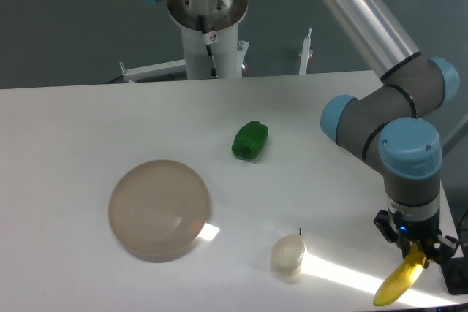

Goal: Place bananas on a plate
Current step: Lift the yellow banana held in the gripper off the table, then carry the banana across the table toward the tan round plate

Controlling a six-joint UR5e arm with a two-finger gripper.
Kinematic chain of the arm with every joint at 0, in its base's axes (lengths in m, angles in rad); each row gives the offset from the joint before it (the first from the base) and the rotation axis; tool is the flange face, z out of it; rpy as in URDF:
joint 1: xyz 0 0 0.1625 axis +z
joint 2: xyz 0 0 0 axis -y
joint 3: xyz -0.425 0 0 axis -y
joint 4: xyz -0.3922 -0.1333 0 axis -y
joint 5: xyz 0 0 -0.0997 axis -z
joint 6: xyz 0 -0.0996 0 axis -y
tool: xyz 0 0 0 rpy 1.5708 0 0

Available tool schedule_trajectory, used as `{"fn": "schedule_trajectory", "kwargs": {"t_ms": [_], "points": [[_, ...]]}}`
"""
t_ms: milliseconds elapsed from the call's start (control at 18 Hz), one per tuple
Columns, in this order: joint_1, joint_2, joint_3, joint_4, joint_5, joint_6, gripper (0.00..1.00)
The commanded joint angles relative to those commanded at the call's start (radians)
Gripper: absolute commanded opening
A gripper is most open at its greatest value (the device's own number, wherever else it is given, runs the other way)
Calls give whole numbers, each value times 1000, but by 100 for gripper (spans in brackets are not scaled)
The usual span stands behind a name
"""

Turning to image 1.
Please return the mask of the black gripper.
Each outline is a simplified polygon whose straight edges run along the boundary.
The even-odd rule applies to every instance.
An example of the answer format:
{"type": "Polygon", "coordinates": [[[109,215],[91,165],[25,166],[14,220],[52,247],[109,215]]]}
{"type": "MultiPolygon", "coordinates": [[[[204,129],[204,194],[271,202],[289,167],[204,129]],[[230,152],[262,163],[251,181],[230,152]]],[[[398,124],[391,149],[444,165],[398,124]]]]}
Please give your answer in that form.
{"type": "Polygon", "coordinates": [[[383,237],[389,243],[397,243],[403,259],[410,253],[412,241],[419,241],[423,267],[432,262],[441,265],[458,250],[459,239],[441,235],[439,224],[440,198],[416,206],[388,198],[387,209],[380,210],[374,218],[374,225],[383,237]]]}

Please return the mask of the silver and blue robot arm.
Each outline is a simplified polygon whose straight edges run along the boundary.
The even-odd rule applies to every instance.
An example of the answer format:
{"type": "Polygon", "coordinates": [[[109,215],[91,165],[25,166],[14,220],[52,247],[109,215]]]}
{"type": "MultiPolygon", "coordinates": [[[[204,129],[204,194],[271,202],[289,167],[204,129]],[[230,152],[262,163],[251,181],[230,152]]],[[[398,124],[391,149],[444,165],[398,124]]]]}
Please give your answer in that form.
{"type": "MultiPolygon", "coordinates": [[[[186,76],[240,78],[244,53],[237,33],[248,0],[165,1],[181,30],[186,76]]],[[[455,96],[458,72],[443,58],[424,57],[381,0],[323,1],[382,87],[363,99],[330,100],[321,129],[383,177],[388,205],[374,219],[382,236],[404,256],[415,245],[427,261],[442,264],[459,241],[439,228],[443,152],[425,116],[455,96]]]]}

